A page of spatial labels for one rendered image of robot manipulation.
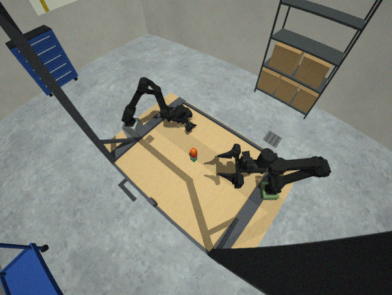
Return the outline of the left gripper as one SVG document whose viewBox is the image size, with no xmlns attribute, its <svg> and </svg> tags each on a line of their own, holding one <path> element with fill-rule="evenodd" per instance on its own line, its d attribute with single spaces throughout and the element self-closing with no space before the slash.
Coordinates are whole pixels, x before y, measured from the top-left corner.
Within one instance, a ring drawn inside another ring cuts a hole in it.
<svg viewBox="0 0 392 295">
<path fill-rule="evenodd" d="M 187 132 L 190 132 L 193 129 L 193 127 L 196 126 L 196 124 L 193 124 L 192 122 L 189 122 L 188 120 L 183 119 L 182 116 L 180 117 L 180 119 L 177 123 L 182 123 L 182 124 L 186 123 L 185 129 Z"/>
</svg>

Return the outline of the orange block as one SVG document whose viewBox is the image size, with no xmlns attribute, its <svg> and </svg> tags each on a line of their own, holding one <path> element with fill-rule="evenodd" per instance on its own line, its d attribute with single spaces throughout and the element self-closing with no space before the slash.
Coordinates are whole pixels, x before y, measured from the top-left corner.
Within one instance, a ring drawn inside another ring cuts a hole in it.
<svg viewBox="0 0 392 295">
<path fill-rule="evenodd" d="M 197 153 L 197 150 L 193 147 L 193 148 L 190 150 L 190 153 L 194 156 L 194 155 Z"/>
</svg>

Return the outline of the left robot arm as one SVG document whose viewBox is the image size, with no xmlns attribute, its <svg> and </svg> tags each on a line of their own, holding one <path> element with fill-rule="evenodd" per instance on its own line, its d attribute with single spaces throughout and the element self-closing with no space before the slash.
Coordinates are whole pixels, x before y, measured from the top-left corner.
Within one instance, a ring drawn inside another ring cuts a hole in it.
<svg viewBox="0 0 392 295">
<path fill-rule="evenodd" d="M 149 83 L 150 81 L 150 83 Z M 153 90 L 148 89 L 148 87 L 151 87 Z M 126 127 L 133 127 L 135 124 L 135 119 L 133 118 L 133 115 L 135 115 L 136 111 L 136 105 L 140 99 L 140 97 L 144 94 L 152 94 L 155 95 L 155 98 L 158 102 L 158 105 L 160 107 L 160 115 L 163 119 L 167 119 L 168 122 L 174 121 L 178 122 L 180 117 L 182 116 L 183 119 L 188 120 L 190 116 L 192 116 L 192 112 L 189 108 L 185 107 L 184 105 L 177 105 L 177 107 L 174 109 L 174 107 L 168 107 L 165 103 L 164 97 L 162 95 L 161 88 L 157 86 L 154 82 L 149 80 L 146 77 L 141 77 L 138 88 L 130 102 L 125 107 L 125 110 L 123 112 L 123 117 L 121 119 L 122 122 L 125 122 Z M 134 110 L 133 110 L 134 109 Z M 171 113 L 170 113 L 171 110 Z"/>
</svg>

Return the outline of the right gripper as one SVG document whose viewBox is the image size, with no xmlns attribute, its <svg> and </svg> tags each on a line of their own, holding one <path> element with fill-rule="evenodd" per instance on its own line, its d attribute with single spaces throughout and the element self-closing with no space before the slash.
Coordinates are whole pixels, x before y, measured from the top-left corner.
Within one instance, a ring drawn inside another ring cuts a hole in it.
<svg viewBox="0 0 392 295">
<path fill-rule="evenodd" d="M 254 162 L 254 168 L 250 169 L 250 170 L 242 170 L 244 163 L 243 163 L 243 158 L 239 158 L 240 153 L 241 153 L 240 145 L 234 144 L 233 148 L 230 151 L 228 151 L 226 153 L 222 153 L 220 155 L 217 155 L 217 157 L 220 157 L 220 158 L 226 158 L 226 159 L 231 159 L 232 157 L 235 158 L 236 173 L 218 173 L 219 176 L 232 182 L 232 184 L 234 184 L 234 188 L 241 188 L 244 184 L 244 178 L 243 178 L 243 175 L 241 175 L 241 172 L 245 172 L 245 173 L 250 174 L 250 173 L 254 173 L 254 171 L 256 169 L 256 163 L 255 163 L 255 160 L 253 159 L 251 162 Z M 237 180 L 236 180 L 236 178 L 237 178 Z"/>
</svg>

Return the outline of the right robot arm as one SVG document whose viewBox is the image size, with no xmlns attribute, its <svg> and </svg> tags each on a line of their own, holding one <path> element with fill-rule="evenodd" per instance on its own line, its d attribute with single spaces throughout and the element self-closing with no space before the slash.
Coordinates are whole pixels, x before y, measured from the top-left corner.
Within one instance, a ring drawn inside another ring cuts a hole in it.
<svg viewBox="0 0 392 295">
<path fill-rule="evenodd" d="M 253 169 L 254 163 L 251 162 L 253 159 L 250 156 L 250 152 L 243 151 L 241 153 L 243 155 L 241 158 L 243 158 L 244 163 L 242 170 Z M 278 157 L 277 153 L 274 153 L 269 148 L 262 150 L 258 158 L 255 159 L 255 163 L 256 169 L 254 173 L 263 174 L 266 172 L 268 167 L 269 174 L 271 174 L 268 178 L 269 184 L 267 186 L 265 185 L 266 195 L 276 195 L 277 193 L 281 193 L 281 189 L 283 189 L 286 184 L 300 181 L 312 176 L 327 177 L 331 173 L 328 161 L 322 157 L 314 156 L 306 159 L 286 160 Z M 247 165 L 247 169 L 245 164 Z M 280 176 L 286 171 L 293 170 L 298 171 Z"/>
</svg>

